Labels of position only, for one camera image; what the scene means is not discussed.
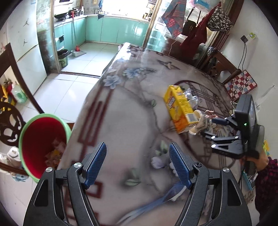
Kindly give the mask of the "person's right hand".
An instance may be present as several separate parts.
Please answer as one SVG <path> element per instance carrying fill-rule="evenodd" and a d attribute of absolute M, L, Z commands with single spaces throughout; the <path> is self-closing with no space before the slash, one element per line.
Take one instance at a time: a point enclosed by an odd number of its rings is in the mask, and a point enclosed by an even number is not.
<path fill-rule="evenodd" d="M 240 161 L 241 165 L 244 165 L 246 161 L 253 162 L 255 164 L 256 170 L 262 171 L 263 169 L 265 169 L 267 167 L 267 165 L 269 163 L 269 158 L 268 158 L 267 154 L 265 153 L 265 151 L 262 150 L 258 159 L 249 157 L 249 156 L 244 156 L 239 161 Z"/>

